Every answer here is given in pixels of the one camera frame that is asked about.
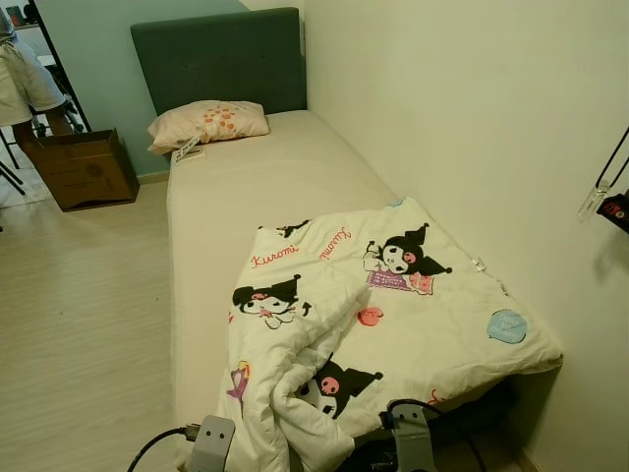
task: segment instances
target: green headboard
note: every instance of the green headboard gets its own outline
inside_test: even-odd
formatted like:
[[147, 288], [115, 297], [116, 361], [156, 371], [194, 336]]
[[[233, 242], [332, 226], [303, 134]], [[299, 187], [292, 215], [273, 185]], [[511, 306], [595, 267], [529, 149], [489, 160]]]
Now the green headboard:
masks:
[[214, 99], [306, 109], [296, 8], [133, 25], [131, 34], [157, 114]]

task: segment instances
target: brown box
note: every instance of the brown box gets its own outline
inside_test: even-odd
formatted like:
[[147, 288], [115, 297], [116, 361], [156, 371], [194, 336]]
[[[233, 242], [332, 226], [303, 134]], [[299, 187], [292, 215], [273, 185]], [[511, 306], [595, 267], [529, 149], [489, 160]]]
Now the brown box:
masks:
[[99, 131], [39, 140], [30, 156], [64, 211], [130, 204], [140, 184], [118, 133]]

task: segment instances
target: bed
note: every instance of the bed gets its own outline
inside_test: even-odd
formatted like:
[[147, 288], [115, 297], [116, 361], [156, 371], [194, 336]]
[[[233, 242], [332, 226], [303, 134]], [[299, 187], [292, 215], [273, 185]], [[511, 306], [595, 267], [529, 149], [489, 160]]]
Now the bed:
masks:
[[[200, 157], [171, 165], [178, 425], [213, 413], [224, 396], [220, 379], [231, 370], [232, 293], [251, 257], [256, 228], [374, 210], [398, 200], [359, 155], [305, 109], [299, 30], [296, 9], [132, 27], [158, 113], [199, 99], [248, 100], [264, 106], [271, 129], [268, 136], [202, 147]], [[190, 46], [216, 43], [226, 34], [237, 39], [225, 51], [203, 54]], [[164, 70], [164, 63], [171, 67]], [[221, 73], [214, 73], [219, 68]], [[560, 354], [554, 357], [540, 360], [540, 370], [558, 365]], [[471, 398], [492, 384], [475, 385]]]

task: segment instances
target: white blanket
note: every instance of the white blanket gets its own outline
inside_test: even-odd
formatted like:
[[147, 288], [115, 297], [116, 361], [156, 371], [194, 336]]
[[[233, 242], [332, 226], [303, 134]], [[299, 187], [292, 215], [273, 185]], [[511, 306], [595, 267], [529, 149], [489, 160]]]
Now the white blanket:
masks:
[[229, 472], [288, 471], [288, 444], [305, 470], [333, 470], [392, 399], [435, 404], [561, 362], [411, 199], [261, 229], [238, 287], [219, 407], [236, 422]]

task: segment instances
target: pink pillow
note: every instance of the pink pillow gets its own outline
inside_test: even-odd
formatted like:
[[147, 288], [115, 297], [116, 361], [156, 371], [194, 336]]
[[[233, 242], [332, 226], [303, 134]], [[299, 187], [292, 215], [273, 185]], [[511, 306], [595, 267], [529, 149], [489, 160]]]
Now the pink pillow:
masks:
[[148, 132], [153, 144], [148, 150], [157, 154], [180, 148], [190, 138], [210, 141], [233, 140], [268, 135], [264, 109], [250, 101], [196, 101], [169, 110], [151, 123]]

